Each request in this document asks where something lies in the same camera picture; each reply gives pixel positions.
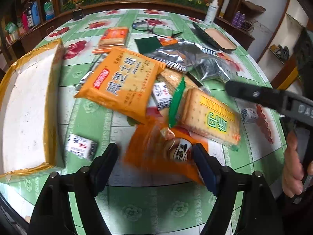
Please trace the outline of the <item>person's right hand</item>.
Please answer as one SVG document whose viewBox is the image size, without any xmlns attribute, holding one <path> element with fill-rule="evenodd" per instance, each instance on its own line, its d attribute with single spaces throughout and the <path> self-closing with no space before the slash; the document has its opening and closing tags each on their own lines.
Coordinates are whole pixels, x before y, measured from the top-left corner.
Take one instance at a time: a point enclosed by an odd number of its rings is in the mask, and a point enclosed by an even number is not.
<svg viewBox="0 0 313 235">
<path fill-rule="evenodd" d="M 287 148 L 284 153 L 282 189 L 286 196 L 292 198 L 294 195 L 300 195 L 302 193 L 303 183 L 301 180 L 305 173 L 297 152 L 298 140 L 294 131 L 288 134 L 286 142 Z"/>
</svg>

